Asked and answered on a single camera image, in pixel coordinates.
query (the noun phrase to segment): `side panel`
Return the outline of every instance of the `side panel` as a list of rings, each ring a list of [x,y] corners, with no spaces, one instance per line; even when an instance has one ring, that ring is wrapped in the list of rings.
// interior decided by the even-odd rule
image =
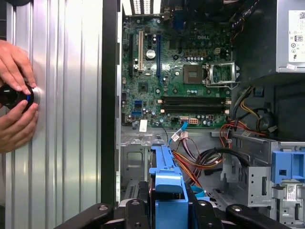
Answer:
[[[102,3],[7,5],[41,89],[34,138],[6,157],[7,229],[52,229],[101,200]]]

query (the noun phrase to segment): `cpu socket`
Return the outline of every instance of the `cpu socket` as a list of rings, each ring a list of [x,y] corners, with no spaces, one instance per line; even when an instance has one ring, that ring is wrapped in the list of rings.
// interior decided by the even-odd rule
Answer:
[[[184,65],[183,66],[183,83],[202,84],[202,66],[201,65]]]

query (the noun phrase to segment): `sata port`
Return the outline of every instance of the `sata port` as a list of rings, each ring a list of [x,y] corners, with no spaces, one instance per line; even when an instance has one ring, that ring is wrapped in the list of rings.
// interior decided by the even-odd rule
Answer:
[[[196,125],[196,124],[198,124],[198,119],[197,118],[190,118],[189,123],[193,124],[193,125]]]
[[[180,116],[180,120],[189,120],[188,116]]]

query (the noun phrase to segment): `white label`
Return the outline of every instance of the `white label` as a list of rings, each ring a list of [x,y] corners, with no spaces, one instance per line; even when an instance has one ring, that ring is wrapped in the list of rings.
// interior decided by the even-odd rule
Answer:
[[[296,199],[296,185],[287,185],[287,201],[295,201]]]
[[[147,120],[141,119],[139,132],[146,132],[146,131],[147,131]]]
[[[305,10],[289,11],[289,62],[305,62]]]
[[[293,70],[293,71],[296,71],[297,70],[297,66],[293,65],[293,64],[287,64],[286,66],[287,69],[290,69],[290,70]]]
[[[172,140],[173,140],[174,142],[176,142],[179,138],[180,138],[179,135],[177,135],[176,133],[174,133],[174,134],[172,135]]]
[[[187,131],[182,131],[179,139],[182,140],[188,137],[189,137],[189,133]]]
[[[250,136],[252,134],[251,131],[248,131],[248,130],[245,130],[243,133],[242,133],[242,136]]]

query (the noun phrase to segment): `pcie slot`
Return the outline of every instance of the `pcie slot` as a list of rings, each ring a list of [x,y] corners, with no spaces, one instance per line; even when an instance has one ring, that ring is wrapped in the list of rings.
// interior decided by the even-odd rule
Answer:
[[[133,76],[133,34],[129,34],[128,74]]]
[[[162,82],[162,77],[161,77],[161,35],[157,35],[157,77]]]
[[[222,114],[223,106],[161,106],[166,113]]]
[[[143,70],[143,40],[144,32],[139,31],[139,71]]]

